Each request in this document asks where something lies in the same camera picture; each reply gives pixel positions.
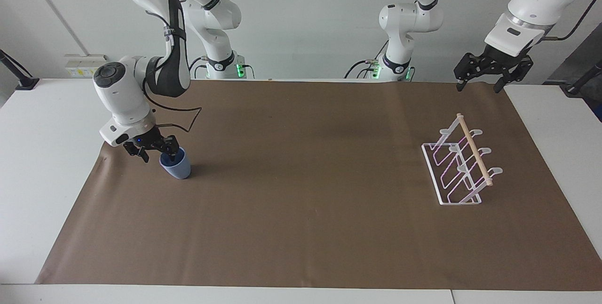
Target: cup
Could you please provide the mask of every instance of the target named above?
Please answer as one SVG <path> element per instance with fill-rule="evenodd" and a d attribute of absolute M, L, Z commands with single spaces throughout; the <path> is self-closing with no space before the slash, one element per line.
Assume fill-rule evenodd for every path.
<path fill-rule="evenodd" d="M 167 153 L 162 153 L 159 163 L 165 171 L 177 179 L 186 179 L 190 176 L 190 161 L 183 148 L 178 149 L 174 161 L 170 160 Z"/>

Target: white tabletop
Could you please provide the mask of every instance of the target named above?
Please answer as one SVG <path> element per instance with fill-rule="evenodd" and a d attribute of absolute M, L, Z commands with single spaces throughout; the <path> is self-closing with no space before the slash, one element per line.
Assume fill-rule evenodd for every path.
<path fill-rule="evenodd" d="M 602 124 L 557 87 L 506 91 L 602 256 Z M 89 80 L 45 79 L 0 109 L 0 283 L 8 284 L 0 285 L 0 303 L 602 303 L 602 292 L 453 291 L 452 298 L 448 290 L 32 285 L 96 161 L 97 131 L 109 117 Z"/>

